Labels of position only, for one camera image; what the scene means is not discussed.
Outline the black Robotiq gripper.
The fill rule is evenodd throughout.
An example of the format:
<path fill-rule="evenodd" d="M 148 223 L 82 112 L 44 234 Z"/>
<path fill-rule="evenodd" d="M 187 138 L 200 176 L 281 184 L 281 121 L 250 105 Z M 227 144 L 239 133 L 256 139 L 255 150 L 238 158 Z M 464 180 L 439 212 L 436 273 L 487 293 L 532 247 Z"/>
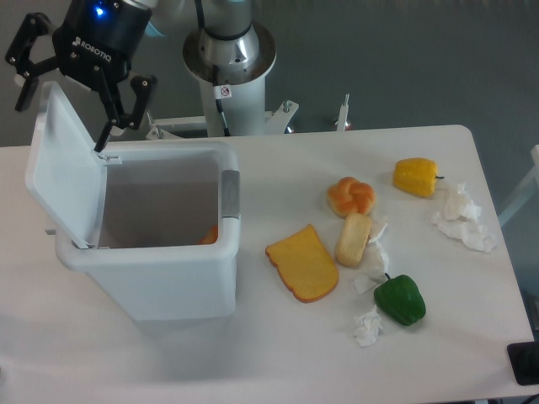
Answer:
<path fill-rule="evenodd" d="M 131 60 L 144 34 L 152 10 L 136 1 L 72 1 L 62 25 L 56 26 L 44 13 L 28 13 L 5 56 L 22 78 L 15 110 L 31 104 L 39 77 L 56 70 L 91 89 L 97 88 L 107 122 L 94 151 L 101 152 L 114 127 L 137 130 L 152 100 L 157 78 L 131 76 L 136 95 L 133 110 L 126 113 L 117 83 L 131 70 Z M 31 51 L 41 36 L 52 36 L 56 55 L 33 62 Z"/>

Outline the white metal robot base frame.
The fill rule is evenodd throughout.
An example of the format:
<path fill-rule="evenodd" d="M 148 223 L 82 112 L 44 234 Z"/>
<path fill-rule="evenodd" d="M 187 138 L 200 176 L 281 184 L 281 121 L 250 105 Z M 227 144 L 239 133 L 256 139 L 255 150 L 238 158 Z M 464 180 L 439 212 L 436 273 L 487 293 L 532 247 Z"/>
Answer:
<path fill-rule="evenodd" d="M 344 102 L 340 105 L 339 116 L 334 121 L 334 129 L 338 132 L 350 130 L 351 128 L 351 123 L 348 119 L 349 102 L 350 95 L 347 93 L 344 96 Z M 276 111 L 266 111 L 264 116 L 265 134 L 277 135 L 293 133 L 290 123 L 299 108 L 300 106 L 298 103 L 287 99 Z M 147 113 L 147 117 L 149 131 L 147 132 L 146 139 L 149 141 L 174 140 L 176 138 L 184 137 L 185 133 L 196 131 L 205 131 L 206 133 L 209 133 L 204 116 L 155 120 L 150 113 Z"/>

